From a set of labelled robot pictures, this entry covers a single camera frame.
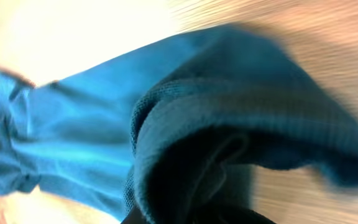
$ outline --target blue cloth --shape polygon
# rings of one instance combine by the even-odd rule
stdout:
[[[358,185],[357,121],[263,37],[176,35],[40,88],[0,72],[0,195],[39,184],[118,220],[136,203],[184,223],[249,206],[248,164]]]

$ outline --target wooden floor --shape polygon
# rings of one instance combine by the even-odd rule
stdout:
[[[358,0],[0,0],[0,67],[42,85],[227,22],[275,37],[358,115]],[[257,173],[256,209],[277,223],[358,223],[358,190],[339,193],[308,169]],[[48,223],[112,223],[38,191],[0,198],[0,210],[6,223],[37,223],[44,211]]]

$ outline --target blurry fabric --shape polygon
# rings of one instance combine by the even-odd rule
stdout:
[[[39,184],[119,220],[136,203],[184,223],[249,207],[249,164],[358,186],[357,121],[264,37],[176,35],[40,88],[0,71],[0,194]]]

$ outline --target wood grain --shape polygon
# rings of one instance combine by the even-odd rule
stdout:
[[[42,85],[169,35],[227,22],[281,42],[358,116],[358,0],[0,0],[0,67]],[[358,223],[358,191],[339,191],[308,169],[257,169],[257,176],[256,208],[277,223]],[[35,196],[0,198],[8,214],[13,205],[22,214],[13,215],[17,223],[30,223],[31,212],[17,211],[28,197]],[[51,200],[68,205],[67,216],[103,216]]]

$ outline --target blue garment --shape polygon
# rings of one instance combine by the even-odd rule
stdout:
[[[150,223],[184,223],[248,206],[247,164],[358,185],[357,121],[263,37],[176,35],[35,89],[0,72],[0,194],[39,184],[118,220],[125,195]]]

